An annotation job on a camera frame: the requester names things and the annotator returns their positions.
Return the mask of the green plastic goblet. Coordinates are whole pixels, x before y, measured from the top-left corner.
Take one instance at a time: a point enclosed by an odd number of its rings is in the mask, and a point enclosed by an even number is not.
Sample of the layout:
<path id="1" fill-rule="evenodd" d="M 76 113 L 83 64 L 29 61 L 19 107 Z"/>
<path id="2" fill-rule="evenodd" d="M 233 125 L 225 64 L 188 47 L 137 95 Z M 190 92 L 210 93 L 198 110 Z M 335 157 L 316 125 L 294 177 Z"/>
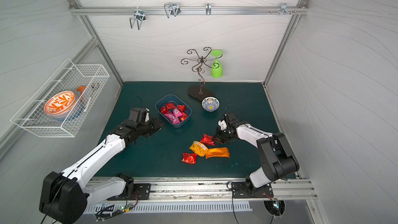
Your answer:
<path id="1" fill-rule="evenodd" d="M 221 50 L 213 50 L 210 52 L 210 55 L 214 58 L 212 60 L 211 77 L 216 79 L 221 78 L 223 76 L 223 67 L 218 59 L 222 57 L 223 52 Z"/>

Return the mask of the orange spoon in basket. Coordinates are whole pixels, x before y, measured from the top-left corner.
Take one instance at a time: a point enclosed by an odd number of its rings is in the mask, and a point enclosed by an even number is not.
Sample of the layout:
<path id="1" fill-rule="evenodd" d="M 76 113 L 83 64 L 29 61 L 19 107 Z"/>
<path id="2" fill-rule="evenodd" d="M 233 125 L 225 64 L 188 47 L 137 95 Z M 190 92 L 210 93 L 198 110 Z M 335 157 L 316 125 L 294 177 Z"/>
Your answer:
<path id="1" fill-rule="evenodd" d="M 86 90 L 86 86 L 80 86 L 76 90 L 80 93 L 80 97 L 79 98 L 81 99 L 81 101 L 84 101 L 83 94 L 84 94 L 84 92 Z"/>

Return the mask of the yellow foil tea bag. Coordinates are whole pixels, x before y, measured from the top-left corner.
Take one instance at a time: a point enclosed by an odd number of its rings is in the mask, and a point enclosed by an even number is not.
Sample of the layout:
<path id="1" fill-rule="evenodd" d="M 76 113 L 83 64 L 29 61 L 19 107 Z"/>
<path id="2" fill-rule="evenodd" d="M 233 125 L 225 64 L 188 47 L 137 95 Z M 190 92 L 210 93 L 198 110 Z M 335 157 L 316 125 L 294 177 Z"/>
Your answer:
<path id="1" fill-rule="evenodd" d="M 190 150 L 200 157 L 204 157 L 208 152 L 208 148 L 203 143 L 198 141 L 193 142 L 193 144 L 190 146 Z"/>

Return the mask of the orange foil tea bag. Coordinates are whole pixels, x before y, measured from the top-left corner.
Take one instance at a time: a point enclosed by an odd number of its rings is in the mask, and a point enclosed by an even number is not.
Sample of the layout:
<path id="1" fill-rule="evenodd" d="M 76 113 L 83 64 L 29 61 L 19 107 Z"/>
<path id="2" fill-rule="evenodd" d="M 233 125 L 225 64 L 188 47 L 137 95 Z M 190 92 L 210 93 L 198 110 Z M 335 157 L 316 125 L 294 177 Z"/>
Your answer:
<path id="1" fill-rule="evenodd" d="M 212 148 L 209 149 L 207 151 L 207 153 L 205 154 L 205 158 L 209 159 L 209 158 L 229 158 L 230 157 L 230 153 L 228 148 L 226 147 L 221 147 L 221 148 Z"/>

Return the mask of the small metal clip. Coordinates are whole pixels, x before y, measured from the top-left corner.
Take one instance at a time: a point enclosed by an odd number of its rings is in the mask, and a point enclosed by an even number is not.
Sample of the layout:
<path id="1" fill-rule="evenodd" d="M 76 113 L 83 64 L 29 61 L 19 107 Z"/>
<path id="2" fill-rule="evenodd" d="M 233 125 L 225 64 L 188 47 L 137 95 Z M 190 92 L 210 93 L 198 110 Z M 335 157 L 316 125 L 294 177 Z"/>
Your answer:
<path id="1" fill-rule="evenodd" d="M 207 16 L 211 15 L 211 3 L 206 3 L 205 4 L 205 13 Z"/>

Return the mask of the aluminium top rail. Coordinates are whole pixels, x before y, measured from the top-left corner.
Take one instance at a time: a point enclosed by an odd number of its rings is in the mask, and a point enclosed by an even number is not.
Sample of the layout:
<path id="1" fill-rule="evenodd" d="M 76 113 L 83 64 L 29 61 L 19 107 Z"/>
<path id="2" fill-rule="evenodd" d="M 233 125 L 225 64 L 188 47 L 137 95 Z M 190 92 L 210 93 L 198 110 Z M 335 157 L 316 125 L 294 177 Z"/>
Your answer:
<path id="1" fill-rule="evenodd" d="M 136 9 L 144 11 L 146 16 L 165 16 L 164 7 L 81 7 L 70 9 L 75 16 L 133 16 Z M 205 6 L 180 6 L 182 16 L 206 16 Z M 252 16 L 273 15 L 269 11 L 277 11 L 280 6 L 211 6 L 211 16 Z M 308 7 L 288 6 L 289 10 L 296 10 L 294 15 L 305 15 Z"/>

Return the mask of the large red tea bag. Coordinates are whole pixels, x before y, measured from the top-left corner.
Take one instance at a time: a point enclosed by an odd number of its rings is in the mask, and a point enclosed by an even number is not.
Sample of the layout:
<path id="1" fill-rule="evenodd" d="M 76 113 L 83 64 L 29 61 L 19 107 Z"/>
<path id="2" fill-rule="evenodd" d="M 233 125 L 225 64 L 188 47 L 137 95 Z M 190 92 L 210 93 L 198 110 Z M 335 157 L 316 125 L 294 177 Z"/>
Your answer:
<path id="1" fill-rule="evenodd" d="M 185 105 L 177 105 L 177 109 L 184 113 L 187 110 L 187 107 Z"/>

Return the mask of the small red tea bag bottom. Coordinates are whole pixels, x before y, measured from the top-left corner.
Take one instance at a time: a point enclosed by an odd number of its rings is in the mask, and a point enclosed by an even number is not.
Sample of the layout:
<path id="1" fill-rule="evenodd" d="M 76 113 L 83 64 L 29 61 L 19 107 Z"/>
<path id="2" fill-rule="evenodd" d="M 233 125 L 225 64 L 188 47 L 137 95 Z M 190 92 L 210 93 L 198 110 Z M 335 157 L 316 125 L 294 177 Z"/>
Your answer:
<path id="1" fill-rule="evenodd" d="M 186 164 L 196 164 L 197 163 L 197 154 L 195 153 L 183 153 L 182 162 Z"/>

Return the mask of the red tea bag top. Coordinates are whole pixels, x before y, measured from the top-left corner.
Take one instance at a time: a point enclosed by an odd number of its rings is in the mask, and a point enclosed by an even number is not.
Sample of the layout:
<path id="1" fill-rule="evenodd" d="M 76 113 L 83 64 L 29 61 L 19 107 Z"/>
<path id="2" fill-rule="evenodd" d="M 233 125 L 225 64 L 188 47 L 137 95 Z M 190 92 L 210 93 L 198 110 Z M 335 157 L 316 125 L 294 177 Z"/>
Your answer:
<path id="1" fill-rule="evenodd" d="M 176 105 L 175 105 L 173 102 L 169 102 L 169 103 L 166 103 L 166 104 L 165 104 L 165 107 L 166 107 L 168 110 L 172 110 L 172 109 L 175 109 L 175 108 L 176 108 Z"/>

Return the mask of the orange white patterned bowl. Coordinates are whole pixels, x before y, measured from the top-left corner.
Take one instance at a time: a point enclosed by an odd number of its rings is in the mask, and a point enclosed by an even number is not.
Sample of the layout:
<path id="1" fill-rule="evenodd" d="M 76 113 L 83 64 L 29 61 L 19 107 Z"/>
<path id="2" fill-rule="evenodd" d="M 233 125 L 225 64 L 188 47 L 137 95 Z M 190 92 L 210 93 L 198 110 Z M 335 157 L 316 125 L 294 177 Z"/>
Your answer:
<path id="1" fill-rule="evenodd" d="M 50 98 L 44 105 L 44 112 L 54 119 L 64 119 L 77 102 L 77 96 L 72 91 L 63 91 Z"/>

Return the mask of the metal hook centre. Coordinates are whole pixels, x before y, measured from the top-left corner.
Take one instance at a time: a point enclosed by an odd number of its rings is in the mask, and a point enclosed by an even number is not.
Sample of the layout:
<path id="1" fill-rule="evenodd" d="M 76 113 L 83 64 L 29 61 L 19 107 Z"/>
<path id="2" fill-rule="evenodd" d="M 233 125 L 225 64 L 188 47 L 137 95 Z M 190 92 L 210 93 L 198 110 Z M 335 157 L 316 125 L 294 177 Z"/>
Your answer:
<path id="1" fill-rule="evenodd" d="M 164 10 L 167 18 L 170 18 L 171 16 L 176 17 L 181 13 L 181 9 L 178 3 L 166 3 L 164 4 Z"/>

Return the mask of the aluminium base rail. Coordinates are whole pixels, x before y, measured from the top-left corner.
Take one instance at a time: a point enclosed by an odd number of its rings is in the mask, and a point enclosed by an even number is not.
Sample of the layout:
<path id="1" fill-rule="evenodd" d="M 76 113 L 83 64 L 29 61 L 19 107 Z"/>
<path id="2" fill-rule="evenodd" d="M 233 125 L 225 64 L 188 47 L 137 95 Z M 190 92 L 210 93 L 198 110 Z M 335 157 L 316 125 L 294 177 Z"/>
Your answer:
<path id="1" fill-rule="evenodd" d="M 232 183 L 245 183 L 244 178 L 206 177 L 136 177 L 136 184 L 150 184 L 148 202 L 230 201 Z M 256 200 L 317 200 L 309 179 L 277 180 L 253 192 Z"/>

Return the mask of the pink tea bag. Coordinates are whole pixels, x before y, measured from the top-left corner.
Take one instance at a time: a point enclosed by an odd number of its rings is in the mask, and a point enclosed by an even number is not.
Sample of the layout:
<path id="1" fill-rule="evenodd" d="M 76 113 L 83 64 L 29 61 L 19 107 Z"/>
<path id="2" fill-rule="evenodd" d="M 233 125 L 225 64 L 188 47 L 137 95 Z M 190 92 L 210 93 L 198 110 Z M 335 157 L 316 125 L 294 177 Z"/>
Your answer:
<path id="1" fill-rule="evenodd" d="M 172 124 L 180 123 L 180 120 L 178 119 L 178 117 L 175 117 L 171 112 L 164 114 L 164 117 L 166 117 Z"/>
<path id="2" fill-rule="evenodd" d="M 175 118 L 178 118 L 178 116 L 180 115 L 180 111 L 176 108 L 176 109 L 173 109 L 173 116 L 175 117 Z"/>

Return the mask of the black metal cup stand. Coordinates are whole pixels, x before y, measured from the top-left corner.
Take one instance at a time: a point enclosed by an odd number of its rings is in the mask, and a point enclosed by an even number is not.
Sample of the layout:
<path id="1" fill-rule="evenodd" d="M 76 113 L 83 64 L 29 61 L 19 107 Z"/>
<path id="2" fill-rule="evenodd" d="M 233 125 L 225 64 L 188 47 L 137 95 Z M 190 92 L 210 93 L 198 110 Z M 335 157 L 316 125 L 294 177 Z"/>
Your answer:
<path id="1" fill-rule="evenodd" d="M 214 97 L 214 93 L 211 90 L 205 88 L 206 80 L 203 77 L 203 74 L 205 73 L 204 66 L 210 69 L 212 67 L 213 64 L 212 60 L 214 58 L 210 55 L 210 52 L 213 51 L 213 49 L 210 47 L 204 47 L 203 51 L 207 52 L 205 56 L 200 56 L 196 49 L 189 49 L 187 51 L 187 54 L 188 55 L 195 54 L 197 58 L 196 59 L 184 58 L 180 61 L 182 65 L 188 65 L 189 62 L 196 62 L 196 64 L 192 66 L 191 70 L 199 76 L 199 82 L 202 84 L 200 86 L 199 85 L 190 86 L 188 88 L 188 95 L 200 102 L 202 102 L 206 97 L 209 96 Z"/>

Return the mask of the white vent strip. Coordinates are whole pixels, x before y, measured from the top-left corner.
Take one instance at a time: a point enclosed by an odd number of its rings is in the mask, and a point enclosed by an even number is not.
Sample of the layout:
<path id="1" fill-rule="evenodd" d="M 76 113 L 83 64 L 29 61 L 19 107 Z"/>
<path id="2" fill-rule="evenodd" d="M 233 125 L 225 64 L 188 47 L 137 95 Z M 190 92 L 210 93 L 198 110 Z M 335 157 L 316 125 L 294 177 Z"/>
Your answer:
<path id="1" fill-rule="evenodd" d="M 151 202 L 139 203 L 127 213 L 226 213 L 251 212 L 248 201 L 219 201 L 219 202 Z"/>

